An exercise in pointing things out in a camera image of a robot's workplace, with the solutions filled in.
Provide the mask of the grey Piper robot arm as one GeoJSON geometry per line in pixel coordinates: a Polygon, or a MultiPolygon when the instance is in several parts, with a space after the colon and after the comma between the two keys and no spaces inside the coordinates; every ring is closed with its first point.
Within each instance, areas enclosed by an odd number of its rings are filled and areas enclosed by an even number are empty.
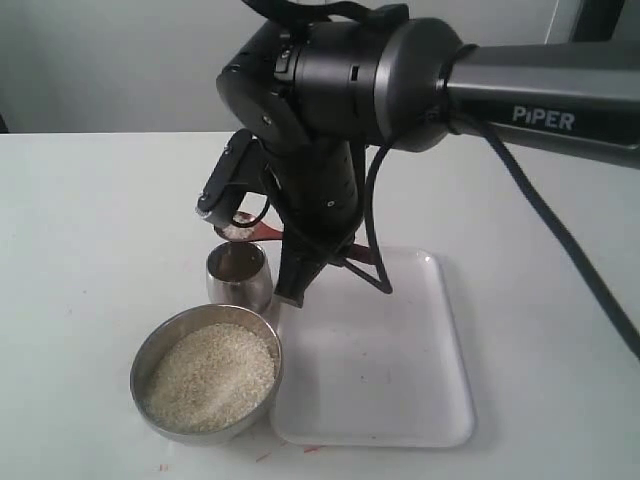
{"type": "Polygon", "coordinates": [[[216,80],[241,122],[197,206],[233,222],[247,193],[284,224],[277,294],[295,306],[325,266],[357,270],[355,232],[392,290],[373,220],[391,150],[423,152],[449,134],[484,137],[595,286],[601,280],[508,156],[514,143],[625,167],[639,164],[639,48],[569,43],[480,47],[400,6],[362,19],[325,13],[267,20],[216,80]]]}

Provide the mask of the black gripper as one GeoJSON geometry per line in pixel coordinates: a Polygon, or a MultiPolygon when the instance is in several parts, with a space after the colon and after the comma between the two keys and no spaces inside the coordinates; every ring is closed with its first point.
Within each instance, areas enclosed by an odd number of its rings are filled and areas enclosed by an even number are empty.
{"type": "MultiPolygon", "coordinates": [[[[302,69],[331,53],[345,57],[345,40],[359,31],[353,22],[316,22],[291,35],[266,22],[216,79],[223,103],[260,145],[266,205],[284,224],[276,295],[294,307],[303,306],[325,260],[345,258],[362,218],[364,184],[363,147],[314,126],[327,117],[328,102],[314,96],[301,103],[302,69]]],[[[230,224],[260,221],[237,211],[230,224]]]]}

